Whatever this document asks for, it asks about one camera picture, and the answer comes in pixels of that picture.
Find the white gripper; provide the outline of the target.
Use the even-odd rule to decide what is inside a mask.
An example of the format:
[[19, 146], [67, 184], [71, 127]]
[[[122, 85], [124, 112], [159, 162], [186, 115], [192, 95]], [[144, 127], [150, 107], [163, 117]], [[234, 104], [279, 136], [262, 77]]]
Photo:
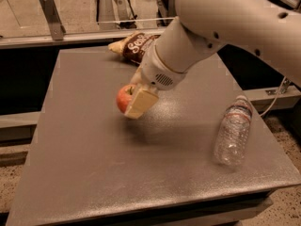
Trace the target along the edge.
[[[148, 84], [158, 90], [171, 90], [185, 78], [186, 73], [174, 72], [160, 59], [153, 43], [142, 58], [130, 83], [133, 85]], [[124, 115], [130, 119], [138, 119], [159, 100], [153, 89], [137, 86], [132, 99], [127, 105]]]

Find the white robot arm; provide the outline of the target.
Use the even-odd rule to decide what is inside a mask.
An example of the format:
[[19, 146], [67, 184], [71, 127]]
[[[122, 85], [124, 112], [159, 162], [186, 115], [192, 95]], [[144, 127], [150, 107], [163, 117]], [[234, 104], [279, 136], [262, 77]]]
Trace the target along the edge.
[[175, 88], [196, 63], [230, 44], [301, 84], [301, 14], [268, 0], [175, 0], [176, 17], [155, 40], [131, 83], [125, 116], [141, 117], [160, 90]]

